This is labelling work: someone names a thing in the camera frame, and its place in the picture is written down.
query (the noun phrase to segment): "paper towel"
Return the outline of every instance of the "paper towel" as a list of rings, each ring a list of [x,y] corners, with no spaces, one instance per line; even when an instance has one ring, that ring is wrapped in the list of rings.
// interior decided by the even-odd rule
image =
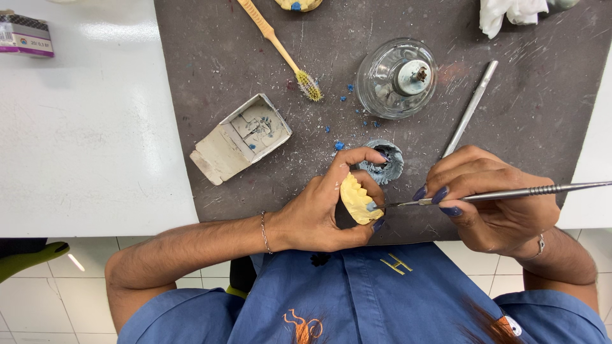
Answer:
[[[495,37],[501,29],[504,13],[512,24],[537,24],[537,14],[548,12],[546,0],[480,0],[482,33]]]

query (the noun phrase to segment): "person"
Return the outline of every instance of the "person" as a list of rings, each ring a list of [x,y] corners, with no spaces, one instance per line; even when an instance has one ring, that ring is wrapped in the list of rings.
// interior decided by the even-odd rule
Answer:
[[[337,185],[363,160],[386,157],[340,151],[280,211],[175,228],[115,253],[105,276],[118,343],[611,343],[597,314],[595,264],[554,227],[554,195],[457,200],[550,179],[464,146],[435,164],[415,195],[433,197],[471,250],[523,266],[525,291],[491,300],[432,242],[364,246],[383,219],[336,226]],[[365,171],[352,173],[384,202]],[[245,298],[176,289],[192,271],[258,253]]]

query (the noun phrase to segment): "embroidered letter h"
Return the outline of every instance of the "embroidered letter h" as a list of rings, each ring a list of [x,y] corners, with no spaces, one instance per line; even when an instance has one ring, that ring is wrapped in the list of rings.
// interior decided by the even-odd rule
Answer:
[[[400,266],[400,265],[402,265],[403,267],[407,268],[407,269],[408,269],[408,272],[412,271],[412,269],[411,269],[411,268],[410,268],[408,265],[406,265],[406,263],[404,263],[404,262],[402,262],[401,260],[399,260],[399,258],[397,258],[396,256],[394,256],[392,253],[390,253],[389,255],[391,256],[391,258],[395,259],[395,260],[397,261],[397,263],[395,263],[395,264],[391,264],[391,263],[389,263],[388,261],[386,261],[386,260],[384,260],[384,259],[381,259],[381,261],[382,261],[383,263],[387,264],[389,267],[391,267],[391,269],[393,269],[393,270],[395,270],[395,271],[399,272],[399,273],[400,273],[400,275],[404,275],[404,274],[406,274],[405,272],[403,272],[402,270],[399,270],[399,269],[397,268],[397,267],[398,267],[398,266]]]

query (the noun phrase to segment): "cardboard box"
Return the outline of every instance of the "cardboard box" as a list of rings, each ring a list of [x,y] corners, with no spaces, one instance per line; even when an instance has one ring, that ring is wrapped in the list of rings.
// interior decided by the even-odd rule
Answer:
[[[259,93],[219,123],[189,157],[215,185],[235,176],[289,139],[292,131]]]
[[[0,54],[52,58],[49,26],[12,10],[0,11]]]

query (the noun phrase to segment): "toothbrush bristles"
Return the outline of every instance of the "toothbrush bristles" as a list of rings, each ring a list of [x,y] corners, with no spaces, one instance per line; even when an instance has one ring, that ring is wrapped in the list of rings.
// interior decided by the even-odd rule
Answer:
[[[318,102],[319,100],[323,99],[319,86],[314,80],[312,80],[308,73],[304,72],[303,70],[299,70],[296,73],[296,79],[300,90],[302,90],[304,95],[306,95],[306,98],[314,102]]]

